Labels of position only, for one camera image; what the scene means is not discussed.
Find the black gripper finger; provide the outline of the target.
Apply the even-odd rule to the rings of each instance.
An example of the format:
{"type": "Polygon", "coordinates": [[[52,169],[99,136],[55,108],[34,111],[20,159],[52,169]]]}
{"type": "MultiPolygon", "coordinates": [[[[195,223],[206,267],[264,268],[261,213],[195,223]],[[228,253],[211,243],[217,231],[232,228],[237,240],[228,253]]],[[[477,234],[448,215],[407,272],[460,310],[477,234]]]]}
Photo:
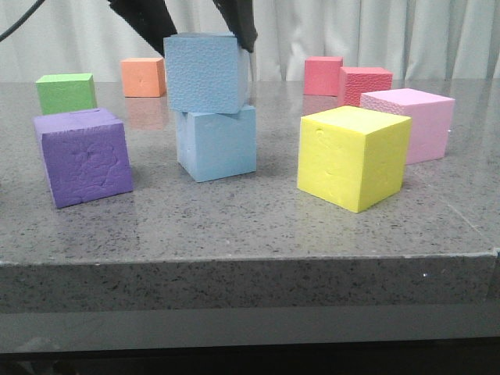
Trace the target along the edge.
{"type": "Polygon", "coordinates": [[[252,0],[213,0],[224,21],[237,38],[238,44],[248,53],[253,53],[258,37],[255,28],[252,0]]]}
{"type": "Polygon", "coordinates": [[[109,7],[156,52],[165,56],[163,40],[177,29],[163,0],[113,0],[109,7]]]}

